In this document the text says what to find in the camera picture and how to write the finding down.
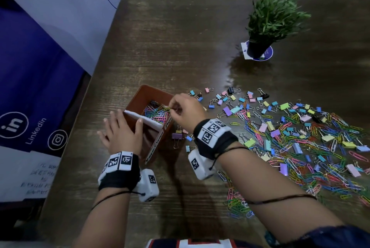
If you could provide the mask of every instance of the black plant pot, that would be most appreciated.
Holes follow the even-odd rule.
[[[258,59],[269,48],[272,43],[254,43],[249,41],[247,54],[254,59]]]

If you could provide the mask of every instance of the left hand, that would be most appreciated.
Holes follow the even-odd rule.
[[[123,116],[122,110],[118,109],[117,115],[113,111],[110,112],[110,119],[104,119],[104,124],[105,133],[98,131],[98,135],[110,154],[129,151],[140,156],[142,146],[142,119],[137,120],[135,133],[133,133]]]

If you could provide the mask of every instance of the white circle icon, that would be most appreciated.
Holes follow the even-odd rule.
[[[12,139],[21,136],[29,125],[28,118],[20,112],[8,112],[0,116],[0,137]]]
[[[55,130],[50,134],[47,145],[53,151],[60,150],[67,143],[68,134],[62,129]]]

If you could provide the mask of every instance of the hand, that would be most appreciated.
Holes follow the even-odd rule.
[[[193,133],[194,128],[208,115],[196,98],[185,93],[176,94],[169,102],[172,118],[188,132]]]
[[[121,151],[129,151],[140,156],[142,119],[137,120],[134,134],[127,125],[122,110],[117,110],[117,116],[113,111],[110,112],[110,115],[110,120],[104,119],[105,133],[98,131],[100,140],[107,147],[109,153],[116,154]]]

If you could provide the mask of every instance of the right hand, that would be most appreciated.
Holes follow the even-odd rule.
[[[172,118],[189,133],[194,132],[198,123],[209,118],[198,100],[185,93],[173,96],[169,107]]]

